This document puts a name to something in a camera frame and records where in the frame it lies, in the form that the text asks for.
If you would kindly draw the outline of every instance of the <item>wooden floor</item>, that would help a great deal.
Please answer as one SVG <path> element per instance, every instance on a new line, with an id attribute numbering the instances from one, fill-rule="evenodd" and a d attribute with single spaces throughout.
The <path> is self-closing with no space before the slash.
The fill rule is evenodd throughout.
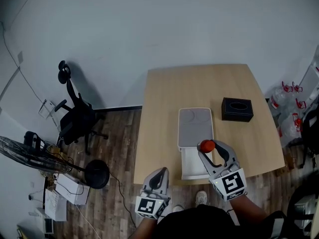
<path id="1" fill-rule="evenodd" d="M 111 173 L 121 181 L 125 204 L 138 225 L 141 219 L 135 215 L 134 208 L 136 195 L 139 194 L 141 185 L 133 184 L 133 175 L 141 111 L 109 112 L 104 115 L 105 119 L 98 122 L 95 130 L 108 134 L 109 139 L 92 136 L 89 143 L 90 156 L 84 153 L 84 138 L 79 139 L 77 144 L 63 146 L 62 149 L 74 159 L 76 165 L 82 167 L 93 159 L 104 160 Z M 297 164 L 302 161 L 302 147 L 284 149 L 284 154 L 290 167 L 297 167 Z M 312 162 L 308 158 L 304 169 L 295 168 L 291 171 L 280 169 L 248 178 L 247 196 L 268 214 L 276 210 L 286 213 L 294 190 L 312 172 Z M 83 179 L 82 172 L 73 170 L 71 174 Z M 210 184 L 173 186 L 169 188 L 171 201 L 163 215 L 171 212 L 175 205 L 182 205 L 186 209 L 194 207 L 198 190 L 205 190 L 208 193 L 210 205 L 231 209 L 229 203 L 225 206 Z M 110 177 L 109 185 L 105 188 L 91 189 L 87 204 L 81 206 L 80 210 L 103 239 L 127 239 L 135 229 L 129 213 L 124 208 L 118 182 L 113 177 Z M 57 239 L 98 238 L 78 209 L 70 203 L 68 203 L 67 220 L 67 222 L 55 224 Z"/>

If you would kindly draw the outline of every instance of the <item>sneaker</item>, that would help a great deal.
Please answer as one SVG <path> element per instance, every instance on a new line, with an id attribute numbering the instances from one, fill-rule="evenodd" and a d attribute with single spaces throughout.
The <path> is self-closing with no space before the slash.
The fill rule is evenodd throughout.
<path id="1" fill-rule="evenodd" d="M 173 208 L 173 213 L 180 212 L 180 211 L 184 211 L 184 208 L 183 208 L 183 206 L 181 206 L 181 205 L 176 205 L 176 206 Z"/>
<path id="2" fill-rule="evenodd" d="M 199 205 L 207 204 L 207 193 L 203 190 L 198 191 L 196 194 L 196 207 Z"/>

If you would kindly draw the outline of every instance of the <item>wooden table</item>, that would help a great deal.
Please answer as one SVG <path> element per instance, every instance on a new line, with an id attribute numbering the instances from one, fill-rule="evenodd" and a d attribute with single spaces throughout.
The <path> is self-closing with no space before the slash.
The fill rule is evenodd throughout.
<path id="1" fill-rule="evenodd" d="M 224 97 L 250 99 L 250 122 L 222 121 Z M 202 65 L 149 70 L 135 163 L 134 183 L 143 184 L 151 172 L 169 169 L 171 185 L 208 183 L 183 181 L 181 153 L 177 149 L 178 110 L 212 110 L 214 138 L 235 150 L 246 177 L 285 165 L 278 133 L 265 97 L 247 65 Z M 222 163 L 216 153 L 215 163 Z"/>

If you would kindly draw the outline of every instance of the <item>plastic bottle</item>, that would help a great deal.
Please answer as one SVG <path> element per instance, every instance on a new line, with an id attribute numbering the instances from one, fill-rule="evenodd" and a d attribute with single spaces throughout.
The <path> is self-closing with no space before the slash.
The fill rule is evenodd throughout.
<path id="1" fill-rule="evenodd" d="M 306 111 L 307 104 L 305 101 L 298 101 L 296 98 L 292 102 L 289 102 L 285 108 L 283 108 L 281 114 L 279 115 L 278 118 L 278 124 L 281 125 L 283 121 L 288 117 L 291 116 L 292 114 L 298 114 L 299 118 L 304 117 L 304 112 Z"/>
<path id="2" fill-rule="evenodd" d="M 301 93 L 303 90 L 303 87 L 295 85 L 295 83 L 293 82 L 293 98 L 298 98 L 299 93 Z"/>
<path id="3" fill-rule="evenodd" d="M 285 147 L 292 140 L 301 137 L 301 126 L 302 120 L 298 117 L 298 114 L 292 114 L 283 121 L 281 126 L 277 128 L 281 147 Z"/>
<path id="4" fill-rule="evenodd" d="M 274 89 L 271 97 L 268 100 L 268 106 L 273 117 L 280 114 L 281 109 L 289 101 L 290 97 L 293 95 L 293 87 L 284 85 L 278 86 Z"/>

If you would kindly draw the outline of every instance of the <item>tissue box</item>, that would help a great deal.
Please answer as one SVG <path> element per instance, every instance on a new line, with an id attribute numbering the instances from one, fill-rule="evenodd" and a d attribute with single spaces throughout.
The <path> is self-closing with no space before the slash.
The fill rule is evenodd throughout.
<path id="1" fill-rule="evenodd" d="M 251 101 L 247 99 L 224 98 L 221 105 L 222 120 L 249 122 L 254 116 Z"/>

